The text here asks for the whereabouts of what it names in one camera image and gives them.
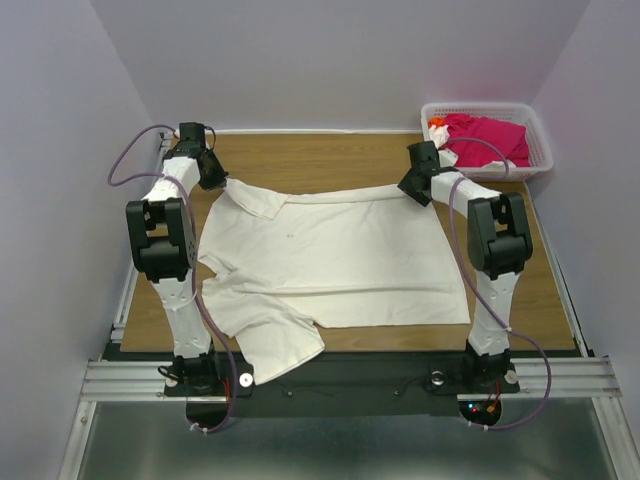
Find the white t shirt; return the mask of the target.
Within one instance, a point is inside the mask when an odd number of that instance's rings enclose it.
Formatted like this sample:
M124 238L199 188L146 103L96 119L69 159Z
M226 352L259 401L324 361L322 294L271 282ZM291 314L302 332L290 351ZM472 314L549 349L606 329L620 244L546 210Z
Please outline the white t shirt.
M198 259L205 305L259 385L319 355L324 328L469 320L435 209L393 185L289 195L229 180Z

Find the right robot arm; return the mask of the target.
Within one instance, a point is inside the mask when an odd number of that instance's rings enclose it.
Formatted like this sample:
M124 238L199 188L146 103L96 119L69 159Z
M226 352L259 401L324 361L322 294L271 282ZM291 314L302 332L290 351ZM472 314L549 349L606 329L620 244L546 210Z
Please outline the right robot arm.
M468 259L475 271L462 270L476 297L474 317L460 366L460 380L469 390L482 390L511 369L510 314L515 287L533 254L523 196L501 193L440 163L432 141L407 147L410 168L398 188L418 204L433 202L449 208L449 218L466 219L466 248L454 240L454 258L460 267Z

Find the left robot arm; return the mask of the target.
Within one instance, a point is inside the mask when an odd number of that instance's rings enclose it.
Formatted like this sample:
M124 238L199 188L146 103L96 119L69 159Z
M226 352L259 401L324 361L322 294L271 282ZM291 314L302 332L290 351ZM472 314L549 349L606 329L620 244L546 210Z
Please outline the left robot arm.
M188 203L195 186L216 188L226 180L207 130L202 123L180 124L150 191L125 208L134 267L158 294L173 338L172 363L159 368L167 396L209 396L223 388L197 304L195 215Z

